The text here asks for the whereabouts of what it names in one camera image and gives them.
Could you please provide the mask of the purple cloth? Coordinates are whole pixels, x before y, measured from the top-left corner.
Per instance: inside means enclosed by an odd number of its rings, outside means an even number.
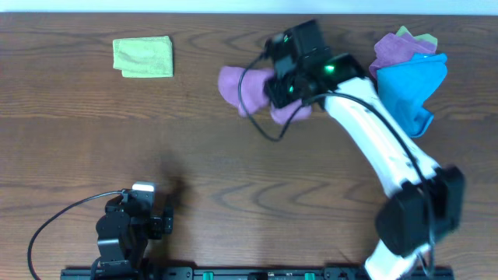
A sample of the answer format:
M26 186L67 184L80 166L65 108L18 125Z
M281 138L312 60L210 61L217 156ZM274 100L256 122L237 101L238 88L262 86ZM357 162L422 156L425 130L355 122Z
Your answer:
M374 79L377 71L389 66L410 61L415 54L434 54L437 50L432 44L421 44L388 33L374 45L376 59L370 64L369 71Z
M238 97L238 83L244 69L240 67L223 66L219 72L218 88L223 99L236 107L241 117L246 117ZM273 121L284 125L292 113L302 104L301 100L278 109L270 104L269 98L264 93L264 84L274 75L270 68L248 70L241 85L242 99L249 114L271 107L270 114Z

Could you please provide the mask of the light green cloth in pile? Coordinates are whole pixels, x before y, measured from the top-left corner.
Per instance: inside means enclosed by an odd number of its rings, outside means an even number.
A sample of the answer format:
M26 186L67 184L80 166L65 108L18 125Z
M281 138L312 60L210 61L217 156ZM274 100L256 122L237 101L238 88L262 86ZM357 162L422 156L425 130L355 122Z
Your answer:
M438 39L429 33L424 33L420 35L412 35L408 28L401 26L395 34L398 37L402 37L406 40L421 44L432 44L435 47L438 45Z

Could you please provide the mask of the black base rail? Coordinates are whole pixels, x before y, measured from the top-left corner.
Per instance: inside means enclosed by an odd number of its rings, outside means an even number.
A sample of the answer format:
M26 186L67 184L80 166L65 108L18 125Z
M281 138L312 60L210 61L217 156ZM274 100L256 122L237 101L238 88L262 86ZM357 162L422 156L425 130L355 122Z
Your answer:
M154 280L367 280L367 273L358 267L331 266L322 269L194 269L189 267L171 267L151 272L144 276L103 276L102 270L97 270L91 278L90 269L64 269L61 280L87 279L154 279ZM422 269L417 268L411 275L402 279L411 280L455 280L450 268L437 268L432 278L428 278Z

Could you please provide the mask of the blue cloth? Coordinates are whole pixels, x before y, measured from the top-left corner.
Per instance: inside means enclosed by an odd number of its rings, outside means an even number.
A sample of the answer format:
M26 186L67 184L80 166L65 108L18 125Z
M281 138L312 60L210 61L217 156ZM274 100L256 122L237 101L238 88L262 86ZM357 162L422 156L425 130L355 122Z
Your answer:
M377 70L381 102L410 138L419 138L432 123L424 103L447 76L447 55L416 53L411 60Z

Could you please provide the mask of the folded green cloth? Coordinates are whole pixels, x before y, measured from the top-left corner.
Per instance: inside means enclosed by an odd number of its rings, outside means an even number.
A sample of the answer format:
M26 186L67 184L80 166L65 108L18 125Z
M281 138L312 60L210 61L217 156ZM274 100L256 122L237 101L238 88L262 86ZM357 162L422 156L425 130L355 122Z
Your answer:
M113 68L124 78L151 79L174 76L173 44L168 36L113 40Z

